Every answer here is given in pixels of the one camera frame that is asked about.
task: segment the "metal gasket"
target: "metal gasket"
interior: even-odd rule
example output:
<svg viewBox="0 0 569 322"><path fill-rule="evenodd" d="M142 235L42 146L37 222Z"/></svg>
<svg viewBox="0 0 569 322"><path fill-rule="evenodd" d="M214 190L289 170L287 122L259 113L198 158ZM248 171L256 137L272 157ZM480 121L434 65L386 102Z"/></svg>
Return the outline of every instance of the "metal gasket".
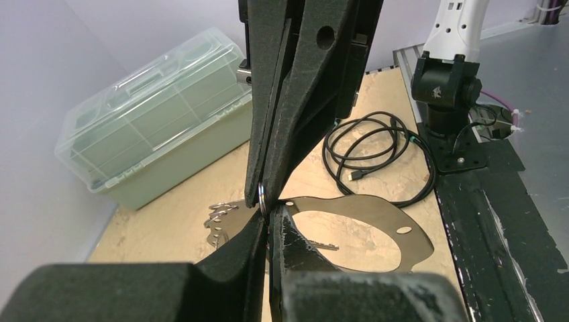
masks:
<svg viewBox="0 0 569 322"><path fill-rule="evenodd" d="M433 254L431 240L412 218L387 200L370 195L349 195L335 199L296 197L282 200L295 215L304 211L323 211L367 223L387 234L401 251L401 262L394 272L409 272L418 263ZM253 216L255 209L245 201L220 203L210 206L213 212L204 223L210 229L207 242L217 249L239 233ZM337 266L344 271L354 271Z"/></svg>

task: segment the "key ring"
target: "key ring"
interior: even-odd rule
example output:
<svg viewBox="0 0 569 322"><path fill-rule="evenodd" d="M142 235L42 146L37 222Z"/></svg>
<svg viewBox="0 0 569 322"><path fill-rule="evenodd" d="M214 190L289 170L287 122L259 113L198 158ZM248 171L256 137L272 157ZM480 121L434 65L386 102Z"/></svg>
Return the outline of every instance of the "key ring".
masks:
<svg viewBox="0 0 569 322"><path fill-rule="evenodd" d="M258 185L258 192L259 192L259 209L261 209L261 214L263 214L263 217L267 217L268 213L266 210L266 203L265 203L265 188L263 187L263 184L261 182L259 182Z"/></svg>

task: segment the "wooden table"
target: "wooden table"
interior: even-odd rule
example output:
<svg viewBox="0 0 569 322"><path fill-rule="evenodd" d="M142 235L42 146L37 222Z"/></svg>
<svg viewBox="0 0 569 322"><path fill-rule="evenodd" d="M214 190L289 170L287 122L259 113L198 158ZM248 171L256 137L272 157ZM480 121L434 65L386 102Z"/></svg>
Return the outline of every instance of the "wooden table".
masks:
<svg viewBox="0 0 569 322"><path fill-rule="evenodd" d="M364 77L352 117L373 111L388 111L416 131L413 112L401 71L396 68ZM369 130L363 125L338 150L346 149ZM372 136L355 153L376 153L391 144L384 132ZM320 143L294 171L282 197L339 197L342 194L329 177L321 159ZM206 242L209 230L203 222L208 206L222 201L243 199L248 144L200 171L168 193L138 211L119 208L93 252L91 262L198 262L213 248ZM390 201L408 199L425 184L428 177L423 152L411 144L389 167L374 172L349 186L361 194L377 195ZM448 242L433 193L404 209L430 237L434 254L416 265L414 272L435 272L446 276L459 290ZM359 221L327 213L295 215L299 230L309 239L340 247L322 250L332 262L369 271L389 271L399 265L401 254L395 242L383 232ZM264 297L264 313L268 296ZM264 314L263 321L270 321Z"/></svg>

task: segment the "white plastic casing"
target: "white plastic casing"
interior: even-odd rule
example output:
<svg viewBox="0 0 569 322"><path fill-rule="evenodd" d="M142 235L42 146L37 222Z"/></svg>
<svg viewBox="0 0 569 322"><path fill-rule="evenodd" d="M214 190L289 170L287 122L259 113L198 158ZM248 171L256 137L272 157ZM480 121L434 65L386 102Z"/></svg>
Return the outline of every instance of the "white plastic casing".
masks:
<svg viewBox="0 0 569 322"><path fill-rule="evenodd" d="M430 58L476 62L480 52L480 33L489 0L442 0L429 39L423 50Z"/></svg>

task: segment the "gray floor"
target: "gray floor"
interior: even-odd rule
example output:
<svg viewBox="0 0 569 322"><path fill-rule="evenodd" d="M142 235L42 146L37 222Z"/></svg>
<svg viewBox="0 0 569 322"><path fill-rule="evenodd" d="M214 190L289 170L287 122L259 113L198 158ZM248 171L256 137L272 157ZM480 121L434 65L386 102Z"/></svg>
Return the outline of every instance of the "gray floor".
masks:
<svg viewBox="0 0 569 322"><path fill-rule="evenodd" d="M527 193L569 262L569 20L487 38L478 77L522 112L510 142Z"/></svg>

